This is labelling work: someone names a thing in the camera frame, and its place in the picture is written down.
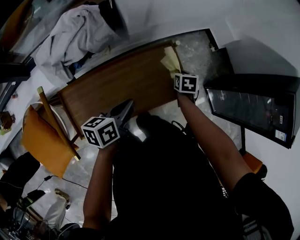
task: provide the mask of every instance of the tiled floor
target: tiled floor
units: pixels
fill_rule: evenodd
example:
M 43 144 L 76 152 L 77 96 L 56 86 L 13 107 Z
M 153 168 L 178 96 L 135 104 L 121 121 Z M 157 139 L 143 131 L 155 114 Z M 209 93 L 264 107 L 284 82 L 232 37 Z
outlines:
M 217 77 L 218 73 L 220 72 L 220 64 L 213 61 L 214 57 L 209 48 L 210 42 L 207 38 L 207 35 L 204 31 L 200 31 L 172 37 L 171 39 L 174 41 L 179 40 L 181 42 L 181 44 L 177 47 L 177 52 L 183 68 L 192 74 L 199 75 L 200 93 L 196 101 L 196 105 L 204 112 L 206 116 L 209 117 L 209 119 L 221 127 L 231 137 L 237 148 L 240 149 L 240 127 L 226 120 L 213 116 L 205 96 L 203 81 Z M 153 109 L 150 111 L 150 113 L 158 115 L 162 119 L 165 119 L 169 122 L 175 120 L 184 126 L 186 124 L 186 121 L 177 106 L 177 101 L 173 101 Z M 135 118 L 132 118 L 129 121 L 128 128 L 133 134 L 137 135 L 142 140 L 145 138 L 143 133 L 137 128 Z M 15 153 L 16 157 L 21 155 L 24 151 L 24 149 L 20 146 L 21 137 L 22 133 L 18 134 L 10 145 L 11 150 Z M 87 187 L 89 185 L 98 149 L 88 145 L 85 140 L 79 140 L 76 143 L 80 147 L 78 152 L 82 158 L 79 162 L 75 161 L 74 159 L 71 160 L 64 174 L 64 178 Z M 51 173 L 41 166 L 34 177 L 26 184 L 23 196 L 26 196 L 29 192 L 37 189 L 37 187 L 43 181 L 43 178 L 48 175 L 51 175 Z M 71 207 L 66 211 L 62 226 L 69 222 L 75 222 L 79 225 L 82 225 L 84 220 L 83 201 L 86 194 L 86 189 L 78 185 L 58 178 L 51 178 L 50 180 L 44 182 L 40 187 L 40 189 L 44 190 L 46 194 L 36 203 L 34 203 L 32 207 L 44 217 L 50 206 L 55 202 L 55 188 L 59 188 L 68 193 L 71 198 Z M 114 201 L 112 201 L 112 218 L 115 218 L 117 214 L 116 206 Z

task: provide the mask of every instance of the sticker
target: sticker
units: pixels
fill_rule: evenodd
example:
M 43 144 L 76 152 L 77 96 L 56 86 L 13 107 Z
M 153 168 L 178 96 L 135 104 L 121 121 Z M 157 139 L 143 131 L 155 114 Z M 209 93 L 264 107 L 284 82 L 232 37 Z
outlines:
M 275 130 L 275 137 L 282 141 L 286 141 L 286 134 L 278 130 Z

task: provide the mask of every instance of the person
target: person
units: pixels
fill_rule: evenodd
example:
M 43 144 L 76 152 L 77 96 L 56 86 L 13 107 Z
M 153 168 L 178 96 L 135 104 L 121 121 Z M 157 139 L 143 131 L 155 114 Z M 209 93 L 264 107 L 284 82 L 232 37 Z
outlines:
M 281 198 L 187 96 L 178 94 L 178 101 L 194 137 L 157 116 L 138 116 L 145 141 L 129 135 L 99 150 L 83 228 L 70 238 L 290 239 L 293 224 Z M 110 221 L 112 190 L 118 216 Z

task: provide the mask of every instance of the forearm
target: forearm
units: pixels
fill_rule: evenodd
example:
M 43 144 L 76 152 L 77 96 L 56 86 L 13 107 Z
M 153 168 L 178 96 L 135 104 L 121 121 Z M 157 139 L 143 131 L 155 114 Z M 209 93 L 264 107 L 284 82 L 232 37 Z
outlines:
M 198 143 L 228 190 L 245 174 L 248 167 L 233 141 L 210 121 L 186 96 L 178 96 L 180 108 Z
M 83 204 L 84 227 L 101 230 L 110 222 L 112 179 L 113 152 L 99 150 Z

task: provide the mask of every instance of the white cube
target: white cube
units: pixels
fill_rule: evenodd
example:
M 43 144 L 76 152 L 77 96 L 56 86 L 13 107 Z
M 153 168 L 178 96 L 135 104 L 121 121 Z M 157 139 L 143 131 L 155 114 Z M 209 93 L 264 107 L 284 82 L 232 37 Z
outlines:
M 104 148 L 120 138 L 113 118 L 91 117 L 81 129 L 89 144 Z
M 196 93 L 198 86 L 198 75 L 175 74 L 174 89 L 182 93 Z

